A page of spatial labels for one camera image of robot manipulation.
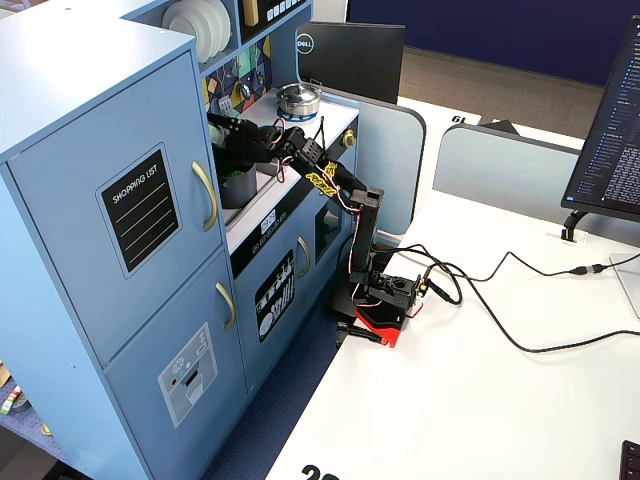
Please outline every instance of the pot lid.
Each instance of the pot lid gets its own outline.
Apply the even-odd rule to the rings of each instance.
[[[278,97],[289,105],[310,105],[320,101],[322,91],[308,83],[293,83],[282,87],[278,91]]]

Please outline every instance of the colorful backsplash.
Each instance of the colorful backsplash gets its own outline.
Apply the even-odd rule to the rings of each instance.
[[[246,100],[241,85],[249,87],[251,96]],[[271,42],[269,36],[246,48],[202,81],[207,111],[219,113],[218,100],[225,95],[240,115],[271,88]]]

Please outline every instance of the robotic arm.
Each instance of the robotic arm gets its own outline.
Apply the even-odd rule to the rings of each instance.
[[[228,130],[224,156],[228,161],[242,164],[244,159],[253,159],[254,163],[277,160],[279,165],[293,168],[347,214],[356,217],[349,274],[350,281],[356,285],[352,297],[356,315],[370,332],[346,325],[341,325],[340,329],[346,334],[395,346],[407,312],[416,303],[416,296],[424,295],[426,287],[421,276],[408,280],[373,269],[373,242],[384,191],[367,188],[341,163],[331,159],[315,139],[305,137],[299,127],[281,132],[275,127],[258,128],[247,120],[214,114],[209,114],[208,119],[210,123]],[[318,133],[321,131],[324,137],[322,126]],[[358,300],[367,302],[373,298],[378,302],[355,303],[357,293]]]

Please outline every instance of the monitor screen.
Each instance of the monitor screen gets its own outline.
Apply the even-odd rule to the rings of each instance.
[[[405,28],[398,25],[312,22],[298,29],[304,81],[398,102]]]
[[[640,17],[624,38],[562,206],[640,221]]]

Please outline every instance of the blue wall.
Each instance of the blue wall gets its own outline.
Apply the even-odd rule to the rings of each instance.
[[[407,26],[407,45],[604,85],[632,0],[351,0],[351,21]]]

